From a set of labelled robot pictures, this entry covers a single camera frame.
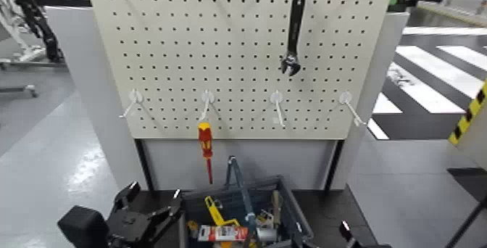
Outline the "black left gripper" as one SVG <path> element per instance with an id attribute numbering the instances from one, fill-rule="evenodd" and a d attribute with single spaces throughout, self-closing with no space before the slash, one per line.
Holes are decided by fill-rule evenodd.
<path id="1" fill-rule="evenodd" d="M 130 209 L 140 191 L 139 182 L 133 181 L 115 196 L 106 220 L 108 247 L 153 247 L 157 239 L 180 219 L 183 213 L 180 189 L 175 191 L 168 206 L 149 213 Z"/>

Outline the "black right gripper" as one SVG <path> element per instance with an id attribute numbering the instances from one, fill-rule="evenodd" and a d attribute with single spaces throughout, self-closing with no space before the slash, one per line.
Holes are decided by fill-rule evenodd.
<path id="1" fill-rule="evenodd" d="M 292 248 L 318 248 L 316 244 L 313 244 L 307 239 L 301 227 L 301 224 L 295 222 L 296 231 L 292 233 Z M 388 244 L 375 244 L 375 245 L 362 245 L 353 236 L 348 223 L 345 220 L 341 221 L 339 226 L 340 235 L 346 241 L 346 248 L 392 248 Z"/>

